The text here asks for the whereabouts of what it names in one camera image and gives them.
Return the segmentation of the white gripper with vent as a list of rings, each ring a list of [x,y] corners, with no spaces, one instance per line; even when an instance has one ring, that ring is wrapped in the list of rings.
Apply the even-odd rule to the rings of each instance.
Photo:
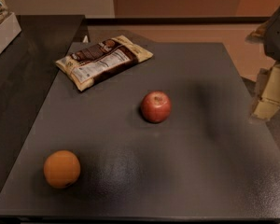
[[[280,7],[268,19],[263,44],[265,54],[280,61]],[[251,114],[257,119],[270,120],[279,109],[280,62],[276,62],[269,70],[259,70]]]

